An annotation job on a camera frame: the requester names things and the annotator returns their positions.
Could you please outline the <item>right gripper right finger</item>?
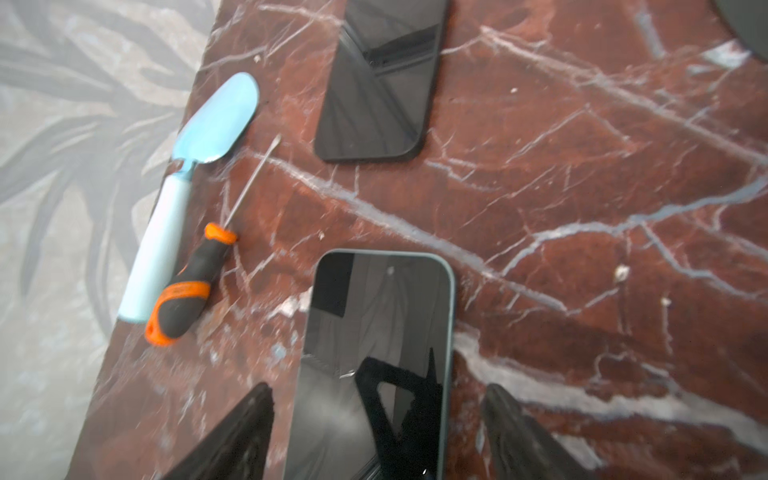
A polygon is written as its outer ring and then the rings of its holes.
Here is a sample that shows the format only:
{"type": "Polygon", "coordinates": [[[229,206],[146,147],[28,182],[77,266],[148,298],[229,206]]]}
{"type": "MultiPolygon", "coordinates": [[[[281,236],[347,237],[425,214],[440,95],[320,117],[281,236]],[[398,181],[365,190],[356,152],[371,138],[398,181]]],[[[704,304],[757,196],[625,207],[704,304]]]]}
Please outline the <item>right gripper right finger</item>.
{"type": "Polygon", "coordinates": [[[501,385],[487,386],[481,415],[498,479],[594,477],[501,385]]]}

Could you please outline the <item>grey angled phone stand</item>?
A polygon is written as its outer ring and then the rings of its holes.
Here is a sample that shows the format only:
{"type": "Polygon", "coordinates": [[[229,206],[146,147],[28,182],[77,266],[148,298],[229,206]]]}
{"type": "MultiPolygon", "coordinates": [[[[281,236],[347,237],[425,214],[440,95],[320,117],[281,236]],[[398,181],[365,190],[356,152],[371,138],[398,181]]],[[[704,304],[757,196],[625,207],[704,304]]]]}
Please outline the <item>grey angled phone stand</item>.
{"type": "Polygon", "coordinates": [[[714,0],[730,30],[760,59],[767,60],[767,0],[714,0]]]}

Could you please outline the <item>black phone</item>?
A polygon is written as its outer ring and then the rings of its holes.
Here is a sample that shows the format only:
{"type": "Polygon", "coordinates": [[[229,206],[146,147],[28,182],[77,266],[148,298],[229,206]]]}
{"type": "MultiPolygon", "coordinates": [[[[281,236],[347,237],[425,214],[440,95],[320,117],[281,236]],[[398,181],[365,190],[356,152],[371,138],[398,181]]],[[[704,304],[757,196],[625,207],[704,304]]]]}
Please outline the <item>black phone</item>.
{"type": "Polygon", "coordinates": [[[409,161],[436,88],[447,0],[347,3],[314,152],[328,163],[409,161]]]}
{"type": "Polygon", "coordinates": [[[455,303],[454,273],[437,255],[320,258],[286,478],[444,477],[455,303]]]}

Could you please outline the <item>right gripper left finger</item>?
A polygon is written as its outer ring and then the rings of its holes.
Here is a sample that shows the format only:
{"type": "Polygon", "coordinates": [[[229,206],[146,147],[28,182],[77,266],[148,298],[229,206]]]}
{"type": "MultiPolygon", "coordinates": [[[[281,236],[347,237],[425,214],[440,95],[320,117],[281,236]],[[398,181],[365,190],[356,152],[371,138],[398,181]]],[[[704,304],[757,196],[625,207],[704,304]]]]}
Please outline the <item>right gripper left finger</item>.
{"type": "Polygon", "coordinates": [[[261,479],[275,418],[273,391],[251,389],[174,468],[167,479],[261,479]]]}

